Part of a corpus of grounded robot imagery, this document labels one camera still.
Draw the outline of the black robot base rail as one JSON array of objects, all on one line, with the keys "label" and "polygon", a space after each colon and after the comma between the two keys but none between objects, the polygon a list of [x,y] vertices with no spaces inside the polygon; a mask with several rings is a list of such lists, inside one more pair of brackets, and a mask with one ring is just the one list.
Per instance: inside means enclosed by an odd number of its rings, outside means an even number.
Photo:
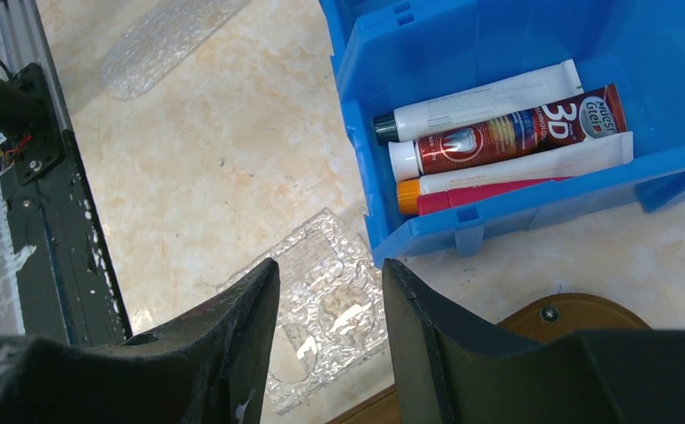
[{"label": "black robot base rail", "polygon": [[132,335],[53,62],[38,33],[1,26],[0,335]]}]

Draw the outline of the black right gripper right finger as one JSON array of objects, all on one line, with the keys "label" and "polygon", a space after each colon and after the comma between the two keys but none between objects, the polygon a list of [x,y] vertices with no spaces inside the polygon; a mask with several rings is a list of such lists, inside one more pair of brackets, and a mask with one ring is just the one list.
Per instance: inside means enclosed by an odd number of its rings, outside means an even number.
[{"label": "black right gripper right finger", "polygon": [[548,300],[493,324],[431,289],[401,261],[383,267],[390,353],[405,423],[685,423],[685,329],[577,329],[550,342],[516,333]]}]

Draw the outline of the clear holder with wooden ends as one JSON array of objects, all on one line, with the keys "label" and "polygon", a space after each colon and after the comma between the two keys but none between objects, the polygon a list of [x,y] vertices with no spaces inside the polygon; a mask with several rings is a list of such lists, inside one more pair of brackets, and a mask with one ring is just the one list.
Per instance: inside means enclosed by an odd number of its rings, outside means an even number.
[{"label": "clear holder with wooden ends", "polygon": [[388,343],[381,272],[357,233],[324,208],[246,267],[279,266],[280,298],[265,396],[285,415],[382,352]]}]

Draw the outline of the clear textured acrylic tray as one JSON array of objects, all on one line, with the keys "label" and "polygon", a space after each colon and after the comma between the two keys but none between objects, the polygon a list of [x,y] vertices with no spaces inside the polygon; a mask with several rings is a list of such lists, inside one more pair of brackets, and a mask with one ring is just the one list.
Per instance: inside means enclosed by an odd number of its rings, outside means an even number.
[{"label": "clear textured acrylic tray", "polygon": [[146,94],[246,6],[246,1],[159,1],[106,53],[102,83],[117,100]]}]

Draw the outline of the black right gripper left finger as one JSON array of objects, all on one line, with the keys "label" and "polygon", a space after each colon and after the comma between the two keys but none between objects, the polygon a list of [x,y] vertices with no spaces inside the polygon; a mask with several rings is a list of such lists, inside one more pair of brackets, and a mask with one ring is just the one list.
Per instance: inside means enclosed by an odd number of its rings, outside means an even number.
[{"label": "black right gripper left finger", "polygon": [[0,423],[257,423],[279,295],[265,259],[123,344],[0,337]]}]

